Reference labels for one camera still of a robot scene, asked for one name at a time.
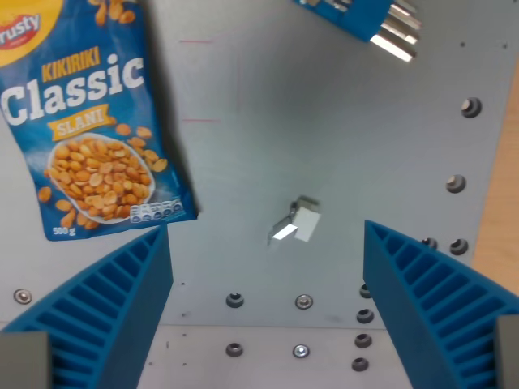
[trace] peanut bag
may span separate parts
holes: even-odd
[[[196,218],[149,71],[135,1],[0,0],[0,105],[49,240]]]

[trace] bowl of peanuts image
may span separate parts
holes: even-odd
[[[152,172],[138,152],[95,133],[57,143],[45,175],[78,212],[101,224],[128,219],[131,206],[147,203],[155,190]]]

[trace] red mark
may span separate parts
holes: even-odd
[[[190,40],[187,40],[187,39],[183,39],[183,40],[180,40],[178,41],[179,43],[205,43],[205,44],[211,44],[211,43],[214,43],[213,40],[210,40],[210,41],[190,41]]]
[[[182,119],[182,123],[219,123],[218,119]]]
[[[239,112],[242,106],[242,66],[240,54],[236,58],[236,110]]]

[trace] crusty logo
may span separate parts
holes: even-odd
[[[40,15],[19,15],[9,24],[0,25],[0,50],[25,45],[40,29]]]

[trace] screw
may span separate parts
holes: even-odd
[[[32,294],[27,289],[16,289],[13,298],[19,304],[26,306],[32,301]]]
[[[299,359],[306,358],[310,355],[310,349],[305,344],[298,344],[294,347],[292,354]]]
[[[302,294],[295,299],[295,306],[300,310],[307,310],[314,305],[314,299],[309,294]]]

